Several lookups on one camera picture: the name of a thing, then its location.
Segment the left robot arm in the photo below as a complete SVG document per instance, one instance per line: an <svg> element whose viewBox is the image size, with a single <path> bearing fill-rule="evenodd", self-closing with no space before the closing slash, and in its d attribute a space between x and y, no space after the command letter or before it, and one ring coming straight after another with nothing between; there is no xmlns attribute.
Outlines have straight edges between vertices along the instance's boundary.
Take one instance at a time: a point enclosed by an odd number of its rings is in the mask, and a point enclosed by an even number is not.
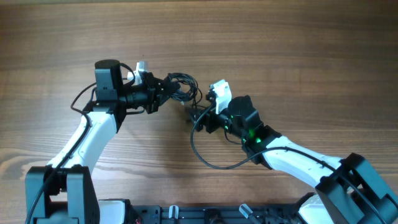
<svg viewBox="0 0 398 224"><path fill-rule="evenodd" d="M95 82L81 123L46 166L25 177L26 223L142 223L128 199L100 200L91 173L127 115L154 113L178 93L180 84L159 79L138 62L136 69L115 59L95 63Z"/></svg>

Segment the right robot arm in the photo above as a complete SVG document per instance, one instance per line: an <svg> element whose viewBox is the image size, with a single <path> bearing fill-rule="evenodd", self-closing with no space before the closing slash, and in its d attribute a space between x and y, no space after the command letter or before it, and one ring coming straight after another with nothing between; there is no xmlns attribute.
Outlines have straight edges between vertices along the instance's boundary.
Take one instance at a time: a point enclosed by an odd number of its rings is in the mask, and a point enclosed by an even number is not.
<svg viewBox="0 0 398 224"><path fill-rule="evenodd" d="M240 139L247 161L288 173L315 189L300 202L296 222L394 223L397 195L363 156L326 156L299 146L265 125L249 96L240 96L219 109L216 100L202 110L192 108L193 131L218 128Z"/></svg>

